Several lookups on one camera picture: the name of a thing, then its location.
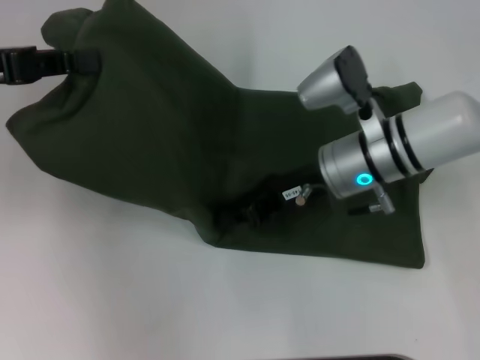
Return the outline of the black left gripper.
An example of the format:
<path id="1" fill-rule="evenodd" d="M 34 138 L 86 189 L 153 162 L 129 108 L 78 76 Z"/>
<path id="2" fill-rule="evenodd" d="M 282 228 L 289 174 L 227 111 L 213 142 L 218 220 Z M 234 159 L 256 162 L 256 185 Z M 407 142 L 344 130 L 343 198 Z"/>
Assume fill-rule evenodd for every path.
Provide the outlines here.
<path id="1" fill-rule="evenodd" d="M 1 84 L 25 85 L 40 77 L 96 74 L 101 70 L 98 51 L 38 51 L 36 46 L 1 48 Z"/>

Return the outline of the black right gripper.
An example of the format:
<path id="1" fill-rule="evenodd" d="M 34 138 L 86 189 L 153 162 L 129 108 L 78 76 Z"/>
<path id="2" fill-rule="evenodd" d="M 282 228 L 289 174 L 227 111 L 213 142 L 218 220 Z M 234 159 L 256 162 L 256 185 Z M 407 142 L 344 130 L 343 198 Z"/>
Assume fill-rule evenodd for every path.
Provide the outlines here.
<path id="1" fill-rule="evenodd" d="M 221 229 L 241 224 L 259 227 L 275 218 L 298 214 L 327 196 L 318 170 L 271 174 L 235 199 L 217 204 L 214 224 Z"/>

